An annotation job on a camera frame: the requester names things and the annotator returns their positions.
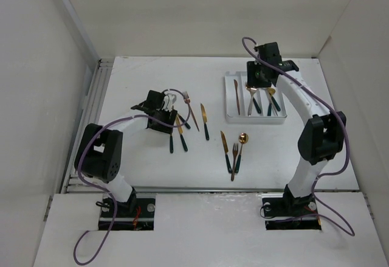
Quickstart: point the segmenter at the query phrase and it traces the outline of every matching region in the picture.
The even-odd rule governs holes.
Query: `gold knife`
[[[238,115],[240,115],[241,114],[241,107],[239,105],[239,97],[238,97],[238,81],[233,80],[233,84],[235,85],[236,107],[238,107]]]
[[[227,141],[225,141],[225,135],[224,135],[223,131],[220,131],[220,135],[221,135],[221,141],[223,142],[223,147],[224,147],[225,163],[227,164],[227,170],[231,174],[232,173],[232,169],[231,169],[230,159],[229,159],[229,156],[228,156],[229,148],[227,146]]]
[[[180,120],[178,119],[178,116],[176,116],[176,124],[177,125],[180,125]],[[182,146],[184,147],[184,150],[185,151],[188,151],[188,147],[187,147],[187,144],[185,142],[185,139],[184,139],[184,136],[182,135],[182,127],[177,127],[178,129],[178,132],[180,134],[180,138],[181,138],[181,142],[182,142]]]
[[[205,108],[203,104],[200,104],[200,106],[201,106],[202,121],[204,122],[205,139],[209,140],[209,134],[207,128],[207,113],[205,113]]]

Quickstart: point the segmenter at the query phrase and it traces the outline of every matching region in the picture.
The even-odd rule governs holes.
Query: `table surface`
[[[294,107],[285,99],[287,118],[283,125],[229,124],[225,119],[224,76],[244,71],[249,58],[218,57],[117,57],[100,114],[99,124],[117,119],[135,104],[144,101],[150,89],[176,88],[188,91],[200,132],[193,120],[184,128],[189,151],[183,151],[175,130],[174,154],[169,152],[169,136],[144,130],[124,135],[120,172],[133,186],[195,189],[283,189],[293,177],[300,154],[297,141],[303,123]],[[307,84],[321,98],[332,104],[320,63],[316,59],[294,59]],[[210,140],[204,137],[200,103],[208,117]],[[187,106],[180,97],[174,106],[183,116]],[[220,131],[229,145],[240,132],[249,135],[244,146],[241,167],[231,182],[225,165]],[[345,158],[339,153],[324,172],[338,171]],[[340,176],[323,178],[317,189],[357,190],[352,165]]]
[[[153,231],[116,231],[90,267],[107,266],[387,266],[361,193],[318,193],[349,221],[350,237],[322,219],[322,231],[266,231],[259,193],[157,194]],[[97,230],[101,194],[57,194],[35,267],[76,266],[73,248]],[[339,221],[325,207],[319,213]],[[93,231],[77,256],[89,260],[105,231]]]

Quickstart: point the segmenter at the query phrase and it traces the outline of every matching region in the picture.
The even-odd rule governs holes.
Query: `white tray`
[[[234,80],[238,81],[238,97],[241,114],[238,114],[236,106],[236,95]],[[282,92],[275,88],[274,99],[279,104],[281,111],[275,116],[272,109],[272,115],[267,116],[269,100],[267,99],[264,89],[260,89],[255,94],[255,99],[261,107],[262,113],[258,114],[253,105],[252,115],[247,115],[250,104],[250,93],[246,90],[247,72],[236,72],[234,74],[227,72],[224,77],[225,81],[225,117],[229,123],[246,123],[246,124],[282,124],[287,116]]]

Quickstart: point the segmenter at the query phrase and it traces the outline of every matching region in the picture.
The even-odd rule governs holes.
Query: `black handle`
[[[235,165],[235,174],[237,174],[239,172],[239,166],[241,165],[241,154],[238,156],[238,160],[236,161],[236,165]]]
[[[258,114],[261,114],[262,113],[261,107],[258,105],[255,98],[253,98],[253,102],[254,102],[254,106],[255,106],[256,111],[258,112]]]
[[[204,131],[205,131],[205,139],[209,140],[208,127],[206,123],[204,123]]]
[[[273,96],[272,96],[272,101],[273,101],[274,107],[277,109],[277,111],[281,112],[281,108]]]
[[[231,164],[230,164],[230,159],[229,159],[228,154],[225,154],[225,163],[227,164],[227,170],[231,174],[232,173],[232,169],[231,169]]]
[[[170,135],[170,153],[173,153],[173,135]]]
[[[267,115],[271,116],[272,115],[272,104],[269,104],[269,107],[267,107]]]
[[[180,138],[181,138],[181,142],[182,142],[182,146],[184,147],[184,150],[188,151],[187,144],[185,143],[185,139],[184,139],[184,136],[182,134],[180,134]]]
[[[185,119],[182,118],[182,116],[180,114],[177,113],[177,115],[178,115],[178,118],[180,118],[181,122],[184,123]],[[188,122],[185,123],[184,125],[185,125],[186,128],[190,129],[190,125],[188,124]]]

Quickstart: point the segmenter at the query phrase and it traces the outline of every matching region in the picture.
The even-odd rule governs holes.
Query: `white wall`
[[[31,266],[86,62],[53,0],[0,0],[0,266]]]
[[[101,57],[246,56],[242,36],[314,56],[349,0],[71,0]]]
[[[389,0],[351,0],[319,55],[389,258]]]

